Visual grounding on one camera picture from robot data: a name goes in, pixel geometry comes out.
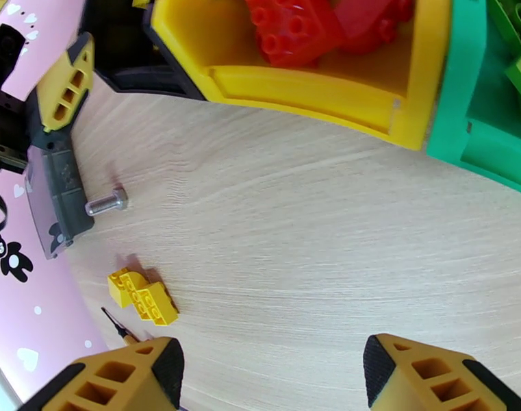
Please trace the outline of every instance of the pink surface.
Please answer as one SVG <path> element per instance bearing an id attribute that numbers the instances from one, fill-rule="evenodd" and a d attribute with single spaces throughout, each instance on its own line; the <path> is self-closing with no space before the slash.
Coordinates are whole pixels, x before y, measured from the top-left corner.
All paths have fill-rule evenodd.
<path id="1" fill-rule="evenodd" d="M 9 0 L 0 13 L 28 37 L 27 51 L 3 89 L 24 99 L 72 39 L 84 0 Z M 1 235 L 34 264 L 26 282 L 0 269 L 0 367 L 26 400 L 78 357 L 107 349 L 64 255 L 46 260 L 24 193 L 24 176 L 0 173 L 9 220 Z"/>

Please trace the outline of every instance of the screwdriver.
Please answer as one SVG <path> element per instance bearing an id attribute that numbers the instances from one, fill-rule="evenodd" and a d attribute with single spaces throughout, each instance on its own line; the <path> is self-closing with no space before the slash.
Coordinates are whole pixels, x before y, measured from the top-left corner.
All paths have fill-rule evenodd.
<path id="1" fill-rule="evenodd" d="M 119 325 L 114 320 L 112 315 L 104 307 L 101 307 L 101 310 L 103 311 L 104 314 L 106 314 L 106 317 L 108 317 L 108 319 L 112 322 L 112 324 L 118 331 L 118 334 L 121 336 L 121 338 L 123 339 L 123 341 L 125 342 L 125 344 L 127 346 L 138 343 L 138 340 L 136 340 L 136 338 L 131 334 L 131 332 L 129 330 L 127 330 L 125 327 L 123 327 L 122 325 Z"/>

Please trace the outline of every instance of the white heart print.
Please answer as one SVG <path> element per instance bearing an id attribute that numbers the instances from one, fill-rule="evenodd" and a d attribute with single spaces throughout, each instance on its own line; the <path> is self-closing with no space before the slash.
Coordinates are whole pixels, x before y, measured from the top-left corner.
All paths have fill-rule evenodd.
<path id="1" fill-rule="evenodd" d="M 13 187 L 13 195 L 16 199 L 18 199 L 21 195 L 25 193 L 24 187 L 19 186 L 18 184 L 15 184 Z"/>
<path id="2" fill-rule="evenodd" d="M 16 351 L 16 357 L 21 360 L 26 371 L 34 372 L 38 367 L 40 354 L 35 350 L 21 347 Z"/>
<path id="3" fill-rule="evenodd" d="M 8 5 L 8 15 L 13 15 L 13 13 L 17 13 L 19 10 L 21 10 L 21 5 L 15 5 L 14 3 Z"/>
<path id="4" fill-rule="evenodd" d="M 35 13 L 31 13 L 30 15 L 28 15 L 26 18 L 25 18 L 25 23 L 34 23 L 38 20 L 38 18 L 36 18 L 36 14 Z"/>
<path id="5" fill-rule="evenodd" d="M 39 31 L 32 31 L 26 35 L 26 37 L 30 40 L 35 40 L 38 37 Z"/>

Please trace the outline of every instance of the teddy bear print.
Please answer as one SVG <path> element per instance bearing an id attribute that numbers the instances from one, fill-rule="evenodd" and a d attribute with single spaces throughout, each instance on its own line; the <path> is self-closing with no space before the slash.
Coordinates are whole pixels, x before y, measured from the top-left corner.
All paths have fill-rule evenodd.
<path id="1" fill-rule="evenodd" d="M 20 282 L 28 281 L 25 271 L 32 272 L 34 265 L 32 261 L 21 253 L 21 244 L 18 242 L 5 243 L 0 234 L 0 269 L 1 273 L 13 274 Z"/>

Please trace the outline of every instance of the green plastic bin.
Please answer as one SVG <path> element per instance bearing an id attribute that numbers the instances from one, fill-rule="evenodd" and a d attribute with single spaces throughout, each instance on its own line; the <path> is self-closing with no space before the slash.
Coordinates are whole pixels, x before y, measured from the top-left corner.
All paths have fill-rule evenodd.
<path id="1" fill-rule="evenodd" d="M 512 62 L 486 0 L 454 0 L 427 153 L 521 192 L 521 103 L 505 75 Z"/>

